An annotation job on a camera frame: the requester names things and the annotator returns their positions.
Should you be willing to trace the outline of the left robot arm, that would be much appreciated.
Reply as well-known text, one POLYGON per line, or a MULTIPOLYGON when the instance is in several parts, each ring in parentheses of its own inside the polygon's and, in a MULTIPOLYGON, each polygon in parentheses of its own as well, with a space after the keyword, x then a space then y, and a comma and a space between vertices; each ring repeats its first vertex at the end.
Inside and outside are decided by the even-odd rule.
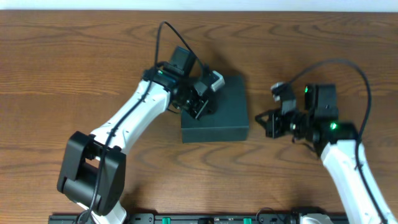
POLYGON ((190 78, 193 52, 176 47, 168 62, 145 70, 134 94, 100 127, 75 132, 67 141, 57 190, 83 208, 74 223, 124 223, 127 212, 119 199, 124 190, 126 156, 148 125, 167 111, 181 109, 193 119, 215 111, 222 74, 202 67, 190 78))

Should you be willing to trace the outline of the dark green box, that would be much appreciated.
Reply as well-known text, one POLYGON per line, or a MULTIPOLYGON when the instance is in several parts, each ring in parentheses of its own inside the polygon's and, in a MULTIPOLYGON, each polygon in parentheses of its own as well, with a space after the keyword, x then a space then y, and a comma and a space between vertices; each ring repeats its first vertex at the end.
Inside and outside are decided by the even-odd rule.
POLYGON ((227 76, 225 86, 216 94, 216 110, 199 120, 183 112, 182 142, 245 141, 249 132, 248 108, 244 79, 227 76))

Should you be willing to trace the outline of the black mounting rail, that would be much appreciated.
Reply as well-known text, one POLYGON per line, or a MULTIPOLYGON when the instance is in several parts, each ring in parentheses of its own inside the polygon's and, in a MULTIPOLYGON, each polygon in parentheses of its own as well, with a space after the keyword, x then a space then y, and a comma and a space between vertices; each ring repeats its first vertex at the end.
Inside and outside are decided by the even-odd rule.
MULTIPOLYGON (((270 213, 260 214, 257 218, 250 215, 154 215, 151 213, 137 213, 127 218, 124 223, 132 224, 243 224, 243 223, 299 223, 299 221, 290 221, 290 215, 270 213)), ((49 224, 72 224, 75 223, 76 215, 51 215, 49 216, 49 224)), ((333 223, 349 223, 344 215, 331 215, 333 223)))

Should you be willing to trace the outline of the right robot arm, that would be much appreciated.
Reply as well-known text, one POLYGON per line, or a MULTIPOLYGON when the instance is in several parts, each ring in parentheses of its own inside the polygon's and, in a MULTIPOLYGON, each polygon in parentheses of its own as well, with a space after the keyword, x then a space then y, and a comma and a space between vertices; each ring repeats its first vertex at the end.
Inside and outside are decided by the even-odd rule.
POLYGON ((271 87, 280 108, 256 115, 266 136, 277 139, 292 135, 304 139, 321 159, 333 179, 350 223, 397 223, 384 200, 368 165, 359 133, 351 121, 340 121, 334 84, 308 84, 305 109, 297 108, 297 99, 287 83, 271 87))

